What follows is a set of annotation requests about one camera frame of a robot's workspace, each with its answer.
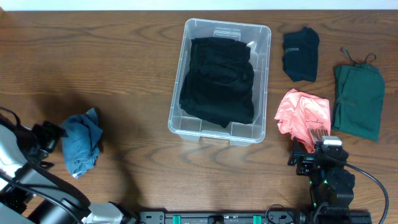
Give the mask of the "blue cloth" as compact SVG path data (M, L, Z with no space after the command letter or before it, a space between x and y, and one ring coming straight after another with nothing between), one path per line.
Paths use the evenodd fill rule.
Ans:
M103 130L99 127L98 115L91 108L84 114L70 116L61 127L67 135L62 138L66 169L75 179L79 179L94 168L100 155L98 143Z

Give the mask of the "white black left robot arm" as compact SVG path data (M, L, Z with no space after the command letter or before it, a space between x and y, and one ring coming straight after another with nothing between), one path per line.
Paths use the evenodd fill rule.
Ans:
M139 216L114 203L91 203L76 187L51 174L44 158L65 131L46 121L29 129L1 116L1 212L31 223L138 223Z

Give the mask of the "large black garment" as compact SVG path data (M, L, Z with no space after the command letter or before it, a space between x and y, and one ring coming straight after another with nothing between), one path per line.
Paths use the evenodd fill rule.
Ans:
M220 37L191 40L189 71L179 105L187 114L218 124L250 124L254 118L251 48Z

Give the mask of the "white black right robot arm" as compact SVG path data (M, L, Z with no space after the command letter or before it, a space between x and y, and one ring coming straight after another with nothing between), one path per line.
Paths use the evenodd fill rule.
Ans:
M296 174L310 179L312 208L307 223L351 223L349 205L354 199L355 176L345 169L349 154L340 139L323 136L314 152L304 152L297 138L293 140L288 165Z

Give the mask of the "dark green camisole top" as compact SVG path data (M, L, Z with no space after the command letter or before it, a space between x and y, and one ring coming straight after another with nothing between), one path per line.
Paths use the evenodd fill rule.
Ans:
M346 48L340 51L351 63L334 68L335 105L331 128L377 142L385 81L370 61L359 63L351 58Z

